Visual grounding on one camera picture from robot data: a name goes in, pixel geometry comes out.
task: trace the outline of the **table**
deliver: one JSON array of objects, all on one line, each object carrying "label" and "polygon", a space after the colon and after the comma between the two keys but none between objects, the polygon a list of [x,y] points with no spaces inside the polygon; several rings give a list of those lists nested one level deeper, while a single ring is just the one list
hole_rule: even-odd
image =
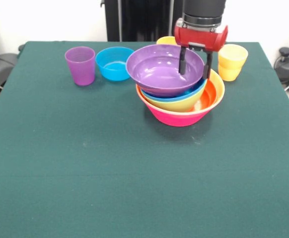
[{"label": "table", "polygon": [[260,45],[181,128],[132,80],[75,86],[64,59],[147,44],[26,44],[0,96],[0,238],[289,238],[289,100]]}]

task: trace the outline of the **bowl rim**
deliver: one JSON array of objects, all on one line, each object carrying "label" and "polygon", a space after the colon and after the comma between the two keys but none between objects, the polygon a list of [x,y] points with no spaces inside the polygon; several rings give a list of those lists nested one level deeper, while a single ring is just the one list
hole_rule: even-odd
[{"label": "bowl rim", "polygon": [[[107,50],[112,50],[112,49],[127,49],[127,50],[130,50],[131,51],[131,54],[133,53],[133,52],[135,52],[135,50],[133,50],[133,49],[131,49],[131,48],[128,48],[128,47],[124,47],[124,46],[111,46],[111,47],[107,47],[107,48],[104,48],[104,49],[102,49],[100,52],[98,52],[97,54],[96,54],[96,56],[95,56],[95,62],[96,62],[96,64],[98,65],[98,67],[100,67],[100,68],[105,68],[105,67],[103,67],[103,66],[101,66],[100,64],[99,64],[99,62],[97,61],[97,58],[99,57],[99,54],[101,54],[101,53],[104,53],[105,51],[107,51]],[[125,68],[125,69],[111,69],[111,68],[105,68],[106,70],[110,70],[110,71],[121,71],[121,70],[126,70],[127,68]]]},{"label": "bowl rim", "polygon": [[[153,87],[153,86],[150,86],[150,85],[147,85],[147,84],[144,84],[144,83],[140,83],[138,80],[135,80],[135,79],[132,77],[131,73],[129,72],[128,68],[127,68],[128,61],[130,60],[130,57],[131,57],[133,54],[135,54],[136,52],[138,52],[138,51],[140,51],[140,50],[142,50],[142,49],[144,49],[144,48],[161,47],[161,46],[173,47],[173,48],[178,48],[178,47],[179,47],[178,45],[170,45],[170,44],[151,44],[151,45],[147,45],[147,46],[144,46],[144,47],[141,47],[141,48],[135,50],[135,51],[128,57],[128,59],[127,59],[127,61],[126,61],[126,70],[127,70],[128,74],[130,75],[130,77],[132,78],[132,80],[133,80],[136,84],[143,85],[143,87],[145,87],[145,88],[147,88],[147,89],[157,89],[157,90],[173,91],[173,90],[179,90],[179,89],[183,89],[183,88],[187,88],[187,87],[190,88],[190,87],[192,87],[194,84],[196,84],[197,82],[199,82],[199,80],[201,80],[201,78],[203,77],[203,70],[201,71],[201,76],[200,76],[200,77],[197,76],[198,80],[196,80],[196,81],[194,81],[194,82],[192,82],[192,83],[190,83],[190,84],[187,84],[187,85],[185,85],[185,86],[183,86],[183,87],[157,88],[157,87]],[[204,68],[205,63],[204,63],[202,57],[199,56],[199,55],[198,55],[195,51],[193,51],[193,50],[187,49],[187,51],[191,51],[192,53],[196,54],[196,55],[198,56],[198,58],[201,60],[202,65],[203,65],[203,68]]]},{"label": "bowl rim", "polygon": [[220,84],[222,85],[222,88],[223,88],[223,93],[221,94],[221,96],[210,106],[208,106],[207,108],[204,108],[203,110],[199,110],[199,111],[193,111],[193,112],[185,112],[185,113],[181,113],[181,112],[173,112],[173,111],[168,111],[168,110],[165,110],[165,109],[161,109],[159,107],[156,107],[155,105],[152,105],[150,102],[148,102],[144,96],[142,95],[141,91],[140,91],[140,86],[136,84],[136,91],[137,91],[137,94],[138,96],[140,97],[140,99],[149,107],[153,108],[153,109],[156,109],[162,113],[166,113],[166,114],[170,114],[170,115],[176,115],[176,116],[192,116],[192,115],[198,115],[198,114],[201,114],[201,113],[205,113],[205,112],[208,112],[210,110],[212,110],[214,107],[216,107],[223,99],[224,97],[224,94],[225,94],[225,85],[224,85],[224,82],[222,80],[222,78],[219,76],[218,73],[216,73],[213,69],[211,69],[211,71],[213,73],[215,73],[218,78],[220,79]]},{"label": "bowl rim", "polygon": [[199,91],[201,91],[206,86],[206,83],[208,81],[207,79],[203,79],[202,78],[197,83],[199,83],[201,80],[203,80],[203,83],[197,89],[195,89],[194,91],[192,91],[189,94],[185,94],[185,95],[182,95],[180,97],[169,97],[169,98],[155,97],[155,96],[145,92],[142,89],[140,89],[140,90],[141,90],[141,93],[144,94],[145,97],[150,98],[151,100],[154,100],[156,102],[159,102],[159,103],[174,103],[174,102],[182,101],[182,100],[187,99],[187,98],[191,98],[195,94],[197,94]]},{"label": "bowl rim", "polygon": [[172,40],[174,39],[174,41],[175,41],[175,37],[174,37],[174,36],[162,36],[162,37],[160,37],[159,39],[157,39],[155,43],[156,43],[156,44],[159,44],[159,45],[165,44],[165,45],[180,46],[180,45],[178,45],[178,44],[175,45],[175,44],[170,44],[170,43],[169,43],[169,44],[168,44],[168,43],[159,43],[160,40],[164,40],[164,39],[172,39]]}]

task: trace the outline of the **white wall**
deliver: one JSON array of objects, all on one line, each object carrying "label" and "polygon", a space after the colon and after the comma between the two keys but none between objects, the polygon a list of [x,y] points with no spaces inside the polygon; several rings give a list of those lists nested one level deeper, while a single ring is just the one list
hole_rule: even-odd
[{"label": "white wall", "polygon": [[[105,11],[99,4],[0,0],[0,53],[17,52],[29,40],[106,41]],[[228,41],[258,41],[272,63],[279,47],[289,47],[289,0],[226,0],[223,24],[229,27]]]}]

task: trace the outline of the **black cylinder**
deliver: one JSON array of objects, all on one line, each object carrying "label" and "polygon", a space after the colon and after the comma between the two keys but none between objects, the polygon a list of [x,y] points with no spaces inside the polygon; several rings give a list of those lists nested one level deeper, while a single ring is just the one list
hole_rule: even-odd
[{"label": "black cylinder", "polygon": [[121,0],[122,41],[156,41],[169,34],[171,0]]},{"label": "black cylinder", "polygon": [[183,18],[189,25],[216,26],[221,23],[226,0],[184,0]]}]

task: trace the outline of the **purple cup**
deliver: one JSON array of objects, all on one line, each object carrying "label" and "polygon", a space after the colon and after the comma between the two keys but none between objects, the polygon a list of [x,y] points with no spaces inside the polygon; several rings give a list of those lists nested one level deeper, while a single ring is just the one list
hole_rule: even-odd
[{"label": "purple cup", "polygon": [[70,68],[74,83],[87,86],[95,80],[95,51],[79,46],[66,51],[65,59]]}]

